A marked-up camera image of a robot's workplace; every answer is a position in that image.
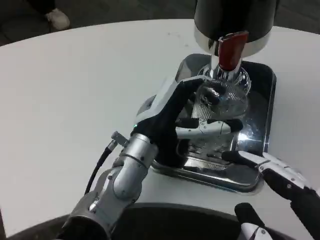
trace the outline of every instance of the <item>floor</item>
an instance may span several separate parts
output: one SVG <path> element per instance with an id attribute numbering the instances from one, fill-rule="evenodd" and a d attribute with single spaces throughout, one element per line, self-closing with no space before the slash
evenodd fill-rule
<path id="1" fill-rule="evenodd" d="M 56 0 L 72 28 L 132 20 L 188 19 L 193 17 L 194 4 L 195 0 Z M 320 0 L 281 0 L 275 25 L 319 34 Z M 50 31 L 54 30 L 25 0 L 1 0 L 0 46 Z"/>

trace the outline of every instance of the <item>chrome dispenser base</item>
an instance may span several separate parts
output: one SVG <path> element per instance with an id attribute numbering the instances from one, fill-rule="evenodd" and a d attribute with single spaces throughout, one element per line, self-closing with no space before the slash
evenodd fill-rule
<path id="1" fill-rule="evenodd" d="M 189 55 L 181 62 L 175 80 L 179 82 L 196 76 L 204 66 L 210 63 L 210 60 L 210 55 Z M 252 84 L 248 94 L 249 111 L 242 119 L 243 130 L 231 136 L 227 141 L 228 144 L 222 146 L 222 149 L 259 154 L 268 151 L 277 78 L 272 69 L 264 64 L 243 61 L 242 67 L 248 73 Z M 183 167 L 169 167 L 163 162 L 160 164 L 154 161 L 153 170 L 234 192 L 255 192 L 262 184 L 257 171 L 222 160 L 221 152 L 217 151 L 213 154 L 210 149 L 197 152 L 190 150 L 190 147 L 188 150 L 187 153 L 184 152 L 186 159 Z"/>

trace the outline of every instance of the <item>black cable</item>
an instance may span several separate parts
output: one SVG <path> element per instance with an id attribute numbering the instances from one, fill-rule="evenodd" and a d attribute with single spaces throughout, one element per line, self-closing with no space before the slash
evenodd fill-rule
<path id="1" fill-rule="evenodd" d="M 96 166 L 95 166 L 95 168 L 94 168 L 94 170 L 93 170 L 93 172 L 92 172 L 92 174 L 91 174 L 91 177 L 90 177 L 90 179 L 89 179 L 89 181 L 88 181 L 88 184 L 87 184 L 87 186 L 86 186 L 84 195 L 86 195 L 87 193 L 89 193 L 89 191 L 90 191 L 90 189 L 91 189 L 91 186 L 92 186 L 92 183 L 93 183 L 93 181 L 94 181 L 94 179 L 95 179 L 95 177 L 96 177 L 96 175 L 97 175 L 100 167 L 104 164 L 104 162 L 105 162 L 105 160 L 107 159 L 107 157 L 110 155 L 110 153 L 112 153 L 113 149 L 115 148 L 115 146 L 112 147 L 112 145 L 111 145 L 113 142 L 115 143 L 115 141 L 112 141 L 112 142 L 105 148 L 105 150 L 103 151 L 101 157 L 99 158 L 98 162 L 96 163 Z"/>

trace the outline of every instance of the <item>black pants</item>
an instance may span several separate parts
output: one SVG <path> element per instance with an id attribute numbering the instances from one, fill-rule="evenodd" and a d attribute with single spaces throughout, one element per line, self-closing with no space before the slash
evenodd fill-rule
<path id="1" fill-rule="evenodd" d="M 56 8 L 55 0 L 27 0 L 30 5 L 40 14 L 50 13 Z"/>

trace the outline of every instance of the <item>white table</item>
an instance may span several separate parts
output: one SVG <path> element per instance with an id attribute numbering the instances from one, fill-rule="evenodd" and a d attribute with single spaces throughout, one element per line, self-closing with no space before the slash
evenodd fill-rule
<path id="1" fill-rule="evenodd" d="M 268 45 L 246 59 L 277 75 L 269 152 L 314 186 L 320 186 L 319 42 L 319 35 L 274 27 Z M 7 235 L 69 213 L 113 131 L 128 136 L 140 104 L 192 53 L 203 53 L 192 20 L 97 25 L 0 47 L 0 207 Z M 289 202 L 266 184 L 245 196 L 150 171 L 139 201 L 230 214 L 250 202 L 268 226 L 311 239 Z"/>

